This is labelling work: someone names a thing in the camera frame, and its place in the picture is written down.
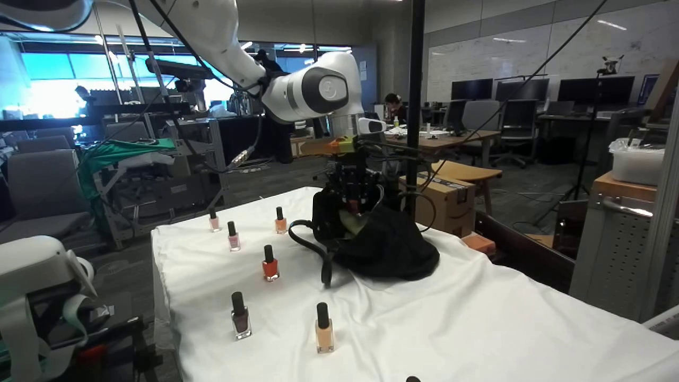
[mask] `floor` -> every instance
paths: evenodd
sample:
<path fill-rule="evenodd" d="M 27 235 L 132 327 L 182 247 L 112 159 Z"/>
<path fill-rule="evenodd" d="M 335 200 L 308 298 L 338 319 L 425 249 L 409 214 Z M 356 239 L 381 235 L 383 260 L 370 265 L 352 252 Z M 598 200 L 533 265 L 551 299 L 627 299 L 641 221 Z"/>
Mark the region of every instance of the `floor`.
<path fill-rule="evenodd" d="M 325 159 L 296 159 L 288 166 L 249 168 L 236 175 L 226 188 L 230 205 L 243 205 L 305 185 L 323 185 L 325 170 Z M 573 188 L 578 168 L 534 164 L 526 170 L 515 166 L 503 166 L 500 170 L 503 177 L 489 189 L 495 220 L 522 233 L 550 233 L 554 230 L 554 214 L 548 214 L 539 226 L 533 226 L 533 221 Z M 95 286 L 99 290 L 101 301 L 117 307 L 118 319 L 139 315 L 153 320 L 153 255 L 148 239 L 129 244 L 125 250 L 108 252 L 98 249 L 82 250 L 80 255 L 94 261 L 98 273 Z M 161 380 L 180 380 L 176 364 L 167 362 L 167 354 L 157 373 Z M 129 370 L 117 370 L 108 380 L 132 380 L 132 373 Z"/>

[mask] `white machine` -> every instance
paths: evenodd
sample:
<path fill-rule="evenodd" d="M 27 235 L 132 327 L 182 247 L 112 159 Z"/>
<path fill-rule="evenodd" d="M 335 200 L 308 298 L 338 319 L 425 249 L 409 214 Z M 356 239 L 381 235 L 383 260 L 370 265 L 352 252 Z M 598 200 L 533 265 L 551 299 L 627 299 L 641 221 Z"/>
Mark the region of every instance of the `white machine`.
<path fill-rule="evenodd" d="M 237 43 L 236 0 L 115 0 L 132 2 L 138 14 L 179 39 L 226 75 L 236 86 L 258 99 L 279 121 L 330 118 L 335 136 L 352 136 L 352 118 L 363 112 L 359 69 L 352 56 L 327 54 L 313 66 L 286 77 L 272 77 Z M 0 0 L 0 19 L 39 31 L 69 33 L 82 26 L 94 0 Z M 60 242 L 51 239 L 26 239 L 0 247 L 0 336 L 11 357 L 11 378 L 21 382 L 46 380 L 64 373 L 71 350 L 80 345 L 53 350 L 46 334 L 34 325 L 34 295 L 51 294 L 78 280 L 82 291 L 71 294 L 64 315 L 82 332 L 71 315 L 94 295 L 92 274 Z"/>

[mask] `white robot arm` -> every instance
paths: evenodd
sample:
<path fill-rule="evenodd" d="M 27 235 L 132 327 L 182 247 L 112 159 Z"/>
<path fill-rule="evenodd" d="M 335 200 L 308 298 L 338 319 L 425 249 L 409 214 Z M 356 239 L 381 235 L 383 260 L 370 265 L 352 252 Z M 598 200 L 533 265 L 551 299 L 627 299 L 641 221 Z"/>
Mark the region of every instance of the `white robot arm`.
<path fill-rule="evenodd" d="M 0 0 L 0 17 L 23 27 L 66 33 L 78 27 L 94 0 Z M 279 121 L 334 116 L 335 134 L 352 134 L 360 116 L 360 82 L 352 56 L 327 54 L 313 66 L 270 78 L 237 43 L 236 0 L 136 0 L 139 15 L 184 39 L 191 49 L 226 75 Z"/>

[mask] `white table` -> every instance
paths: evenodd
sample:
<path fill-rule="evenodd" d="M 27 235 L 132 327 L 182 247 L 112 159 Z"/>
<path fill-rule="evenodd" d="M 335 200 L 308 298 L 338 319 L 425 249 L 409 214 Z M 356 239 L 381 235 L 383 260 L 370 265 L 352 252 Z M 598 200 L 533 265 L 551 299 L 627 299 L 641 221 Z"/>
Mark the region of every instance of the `white table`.
<path fill-rule="evenodd" d="M 207 220 L 153 231 L 157 325 L 171 332 L 184 380 L 200 382 L 584 382 L 679 380 L 679 345 L 568 295 L 497 268 L 459 239 L 431 231 L 437 273 L 419 283 L 374 283 L 335 273 L 274 233 L 274 208 L 310 220 L 315 189 L 218 212 L 237 221 L 243 249 Z M 282 278 L 260 280 L 274 244 Z M 236 343 L 230 295 L 241 291 L 254 336 Z M 327 301 L 335 353 L 315 354 L 313 307 Z"/>

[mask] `bottle cap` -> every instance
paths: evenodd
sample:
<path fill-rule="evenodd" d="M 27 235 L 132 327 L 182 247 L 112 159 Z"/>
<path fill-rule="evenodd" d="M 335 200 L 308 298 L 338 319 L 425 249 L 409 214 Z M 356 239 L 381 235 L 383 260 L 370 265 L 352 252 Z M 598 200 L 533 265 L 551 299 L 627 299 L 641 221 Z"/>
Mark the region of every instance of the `bottle cap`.
<path fill-rule="evenodd" d="M 319 303 L 315 315 L 319 315 L 319 330 L 330 327 L 330 317 L 327 315 L 327 303 Z"/>
<path fill-rule="evenodd" d="M 230 226 L 230 235 L 237 235 L 237 233 L 236 233 L 236 223 L 230 221 L 226 226 Z"/>
<path fill-rule="evenodd" d="M 262 260 L 265 260 L 267 264 L 274 264 L 274 249 L 272 249 L 272 244 L 262 247 Z"/>
<path fill-rule="evenodd" d="M 245 303 L 241 301 L 241 294 L 239 294 L 239 291 L 236 291 L 236 294 L 231 295 L 231 307 L 234 307 L 234 315 L 236 315 L 236 317 L 249 312 L 249 310 L 245 310 Z"/>

